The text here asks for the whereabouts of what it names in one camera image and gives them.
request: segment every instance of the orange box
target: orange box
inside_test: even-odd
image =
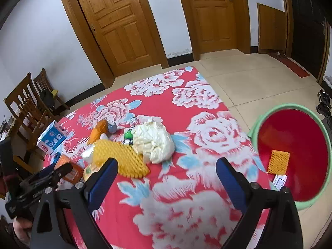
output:
[[[83,176],[83,169],[79,165],[72,162],[70,158],[62,154],[58,162],[56,163],[54,169],[57,169],[58,167],[61,167],[63,164],[68,162],[73,166],[73,170],[70,173],[68,173],[64,177],[64,179],[72,184],[76,184],[81,180]]]

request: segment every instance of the tiled floor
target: tiled floor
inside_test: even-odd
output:
[[[300,78],[288,67],[266,54],[246,55],[226,50],[201,55],[201,60],[162,69],[144,68],[115,79],[114,85],[70,108],[79,107],[129,83],[185,66],[195,66],[207,79],[242,129],[248,132],[259,115],[284,103],[297,103],[316,112],[321,87],[313,76]],[[332,184],[310,208],[299,212],[304,248],[310,248],[323,234],[331,219]]]

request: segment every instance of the milk carton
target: milk carton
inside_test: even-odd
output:
[[[66,130],[53,121],[38,138],[37,146],[47,154],[51,154],[65,139]]]

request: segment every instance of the chair backrest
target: chair backrest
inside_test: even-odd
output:
[[[44,110],[48,110],[44,102],[39,97],[34,85],[31,80],[31,73],[28,73],[27,76],[17,85],[14,90],[4,99],[5,104],[9,108],[10,112],[19,121],[19,123],[24,127],[24,129],[32,134],[33,131],[31,128],[26,126],[23,121],[25,118],[29,120],[33,127],[37,126],[39,120],[41,119]],[[20,110],[22,115],[17,115],[15,110],[12,108],[12,105],[17,105],[17,108]]]
[[[36,86],[39,93],[42,90],[49,90],[50,92],[53,91],[53,88],[46,77],[45,68],[43,68],[39,75],[34,78],[34,85]]]

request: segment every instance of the metal screw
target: metal screw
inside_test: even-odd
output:
[[[47,187],[46,189],[45,189],[45,193],[46,194],[49,194],[49,193],[51,193],[52,192],[52,187]]]
[[[289,192],[290,192],[289,188],[286,187],[286,186],[281,187],[281,190],[282,190],[284,193],[289,193]]]
[[[77,188],[77,189],[80,189],[80,188],[82,188],[84,186],[84,182],[78,182],[77,184],[75,184],[75,187]]]
[[[250,183],[250,186],[251,186],[252,189],[258,189],[258,188],[261,187],[257,182]]]

